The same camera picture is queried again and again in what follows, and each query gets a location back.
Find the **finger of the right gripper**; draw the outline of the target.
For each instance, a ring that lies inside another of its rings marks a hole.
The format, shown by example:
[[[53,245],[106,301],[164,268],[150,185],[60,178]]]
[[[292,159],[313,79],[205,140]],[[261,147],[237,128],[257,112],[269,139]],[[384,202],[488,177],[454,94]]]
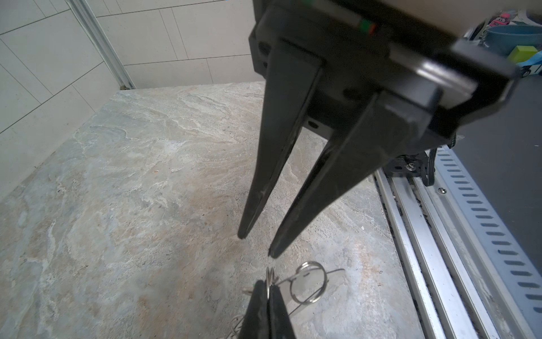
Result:
[[[292,152],[322,64],[321,59],[285,41],[279,41],[270,53],[257,161],[238,229],[240,239],[253,229]]]
[[[442,145],[430,121],[427,111],[395,95],[373,94],[354,122],[326,144],[280,224],[269,256],[279,258],[320,212],[397,156]]]

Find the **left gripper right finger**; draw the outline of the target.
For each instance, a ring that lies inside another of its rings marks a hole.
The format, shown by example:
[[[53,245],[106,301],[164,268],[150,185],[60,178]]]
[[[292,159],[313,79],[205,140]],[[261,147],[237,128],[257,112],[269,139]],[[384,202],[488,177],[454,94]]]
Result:
[[[269,330],[271,339],[296,339],[282,293],[276,285],[270,287]]]

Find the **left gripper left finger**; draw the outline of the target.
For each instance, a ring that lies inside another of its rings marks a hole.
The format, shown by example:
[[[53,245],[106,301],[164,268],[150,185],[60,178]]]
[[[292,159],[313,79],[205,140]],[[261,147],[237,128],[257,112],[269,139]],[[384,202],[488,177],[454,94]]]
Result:
[[[239,339],[268,339],[268,289],[265,281],[257,281],[242,321]]]

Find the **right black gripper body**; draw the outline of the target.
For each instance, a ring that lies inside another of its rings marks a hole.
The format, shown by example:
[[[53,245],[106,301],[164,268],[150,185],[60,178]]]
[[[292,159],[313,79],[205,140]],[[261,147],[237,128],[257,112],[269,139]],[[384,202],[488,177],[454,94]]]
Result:
[[[255,1],[249,36],[265,80],[270,53],[285,41],[322,60],[306,127],[332,138],[385,91],[430,114],[446,144],[466,124],[496,113],[517,84],[501,56],[379,1]]]

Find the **metal key holder plate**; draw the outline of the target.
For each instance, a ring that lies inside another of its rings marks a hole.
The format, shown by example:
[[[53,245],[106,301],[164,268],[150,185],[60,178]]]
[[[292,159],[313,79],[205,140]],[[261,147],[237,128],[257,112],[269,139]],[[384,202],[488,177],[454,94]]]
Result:
[[[336,287],[346,282],[345,276],[346,271],[342,268],[324,271],[321,268],[309,267],[278,281],[277,286],[282,293],[289,316],[304,313],[307,307],[330,295]]]

